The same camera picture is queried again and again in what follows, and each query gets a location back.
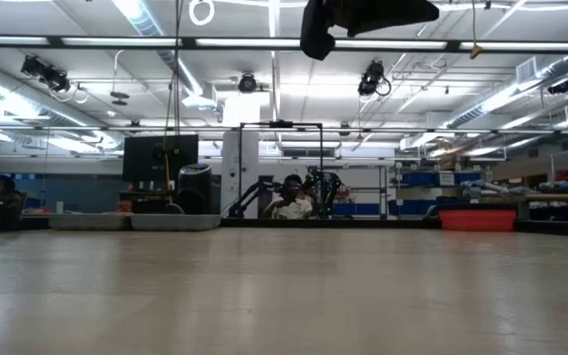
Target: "white ceiling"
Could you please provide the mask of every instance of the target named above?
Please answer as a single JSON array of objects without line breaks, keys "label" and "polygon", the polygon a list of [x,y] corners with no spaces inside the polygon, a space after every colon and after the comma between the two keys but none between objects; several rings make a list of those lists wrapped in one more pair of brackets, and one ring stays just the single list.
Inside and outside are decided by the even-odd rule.
[{"label": "white ceiling", "polygon": [[[164,27],[167,34],[175,27],[174,0],[148,0],[150,10]],[[184,1],[181,18],[181,36],[268,36],[268,11],[265,7],[215,3],[216,14],[206,26],[196,26],[188,16],[189,1]],[[469,1],[455,1],[466,4]],[[530,1],[528,6],[563,5],[563,1]],[[197,7],[197,15],[203,8]],[[302,8],[282,9],[280,34],[299,36],[302,22]],[[504,11],[479,10],[476,17],[478,36],[486,34],[504,16]],[[469,10],[443,12],[441,18],[428,24],[422,38],[470,38],[472,15]],[[414,38],[423,25],[387,29],[364,34],[362,37]],[[345,30],[333,29],[336,36],[345,36]],[[76,36],[135,36],[136,32],[110,0],[58,0],[12,2],[0,0],[0,34],[6,35],[76,35]],[[488,39],[568,40],[568,11],[535,12],[519,11],[501,24]],[[0,48],[0,70],[23,79],[20,68],[25,55],[38,55],[47,62],[67,70],[69,78],[81,82],[92,94],[83,105],[72,107],[110,124],[126,124],[130,119],[141,119],[144,124],[163,125],[167,114],[168,81],[170,69],[152,51],[126,51],[119,57],[117,78],[118,91],[131,95],[129,106],[114,106],[108,93],[112,90],[110,79],[113,74],[115,52],[100,50],[19,50]],[[360,75],[373,59],[380,59],[386,69],[396,63],[399,53],[354,53],[333,52],[323,62],[313,61],[301,52],[282,52],[281,112],[280,117],[296,121],[322,121],[338,124],[351,122],[357,117],[361,103],[356,93]],[[271,54],[260,51],[185,51],[181,57],[202,82],[214,83],[219,91],[229,91],[231,77],[242,72],[255,73],[258,81],[270,87]],[[372,103],[363,115],[363,122],[369,127],[384,122],[392,126],[427,125],[428,112],[451,112],[470,102],[478,100],[516,74],[516,66],[529,59],[529,55],[483,54],[470,60],[464,54],[407,54],[392,73],[393,92],[382,105]],[[538,63],[547,64],[558,56],[539,57]],[[443,67],[446,73],[435,82],[429,83]],[[399,113],[398,111],[420,87],[430,84],[429,90]],[[36,88],[44,89],[36,82]],[[271,118],[269,99],[265,95],[262,118]],[[509,113],[512,118],[539,106],[537,98],[528,98],[522,103],[506,106],[498,113]],[[117,112],[109,118],[108,110]],[[204,118],[209,124],[216,124],[210,112],[184,108],[182,118]],[[378,136],[375,139],[386,139]]]}]

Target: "ceiling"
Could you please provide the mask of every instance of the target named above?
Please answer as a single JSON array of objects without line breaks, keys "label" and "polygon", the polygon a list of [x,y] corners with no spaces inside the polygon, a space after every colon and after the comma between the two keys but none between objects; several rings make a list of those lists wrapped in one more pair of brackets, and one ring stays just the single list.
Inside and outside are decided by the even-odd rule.
[{"label": "ceiling", "polygon": [[[434,1],[448,5],[448,1]],[[189,1],[184,1],[180,19],[181,36],[269,36],[268,8],[215,1],[213,20],[205,26],[195,25],[189,16]],[[300,33],[303,8],[300,1],[282,0],[294,6],[280,10],[279,34],[297,37]],[[456,0],[455,6],[470,4]],[[566,7],[568,1],[528,1],[511,16],[506,11],[482,9],[478,0],[475,31],[478,38],[502,40],[568,41],[568,10],[536,11],[545,7]],[[497,2],[498,6],[514,6],[516,1]],[[166,34],[176,25],[174,0],[148,0],[151,13]],[[205,5],[196,7],[196,16],[204,18]],[[361,35],[372,38],[460,38],[470,40],[472,11],[443,11],[438,21],[406,26]],[[335,28],[335,36],[345,36],[345,30]],[[136,36],[137,32],[110,0],[5,1],[0,0],[0,35],[41,36]],[[69,78],[80,83],[90,93],[82,105],[68,102],[95,119],[110,125],[126,125],[140,120],[143,125],[164,125],[169,99],[168,83],[171,70],[154,51],[128,50],[118,58],[115,89],[131,96],[128,106],[114,106],[108,94],[112,91],[114,51],[71,49],[0,48],[0,71],[20,80],[26,55],[37,55],[46,62],[68,71]],[[516,76],[516,67],[531,55],[482,54],[470,60],[465,54],[406,54],[333,52],[325,61],[313,61],[302,52],[280,52],[280,118],[304,122],[323,122],[336,126],[341,122],[365,127],[428,127],[432,113],[443,117],[458,108],[477,102]],[[541,55],[538,66],[549,64],[561,56]],[[235,95],[234,81],[243,72],[253,72],[267,88],[272,87],[271,53],[267,51],[184,51],[181,58],[200,82],[216,86],[224,99]],[[393,90],[386,100],[364,106],[356,92],[361,73],[372,60],[382,60],[391,72]],[[36,81],[30,86],[46,91]],[[428,90],[412,100],[423,86]],[[261,119],[272,119],[269,93],[255,94],[261,102]],[[552,104],[562,98],[546,98]],[[498,115],[484,118],[486,126],[498,127],[541,106],[538,93],[524,97],[496,111]],[[181,109],[185,125],[217,125],[210,111]],[[399,140],[402,135],[377,135],[372,140]]]}]

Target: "red container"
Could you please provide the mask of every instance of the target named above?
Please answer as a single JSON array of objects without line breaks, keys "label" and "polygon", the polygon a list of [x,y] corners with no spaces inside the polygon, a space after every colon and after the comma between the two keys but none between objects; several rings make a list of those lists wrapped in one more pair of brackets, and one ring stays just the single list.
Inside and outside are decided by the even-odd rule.
[{"label": "red container", "polygon": [[448,231],[512,232],[517,211],[511,209],[453,209],[439,212]]}]

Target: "gray tray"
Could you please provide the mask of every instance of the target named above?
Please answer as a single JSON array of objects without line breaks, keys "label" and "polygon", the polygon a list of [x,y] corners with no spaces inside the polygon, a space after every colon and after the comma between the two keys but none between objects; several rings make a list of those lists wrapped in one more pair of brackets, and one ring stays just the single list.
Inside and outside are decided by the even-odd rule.
[{"label": "gray tray", "polygon": [[127,231],[130,219],[110,214],[52,214],[49,228],[63,231]]},{"label": "gray tray", "polygon": [[141,214],[130,216],[136,231],[202,232],[218,228],[220,215],[158,215]]}]

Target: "monitor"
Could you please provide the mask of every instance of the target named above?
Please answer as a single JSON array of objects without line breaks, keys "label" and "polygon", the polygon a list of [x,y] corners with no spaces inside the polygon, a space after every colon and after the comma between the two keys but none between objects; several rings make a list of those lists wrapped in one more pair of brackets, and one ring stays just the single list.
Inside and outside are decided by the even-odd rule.
[{"label": "monitor", "polygon": [[[170,179],[181,168],[198,163],[198,135],[166,137]],[[124,141],[124,181],[166,181],[164,137],[135,137]]]}]

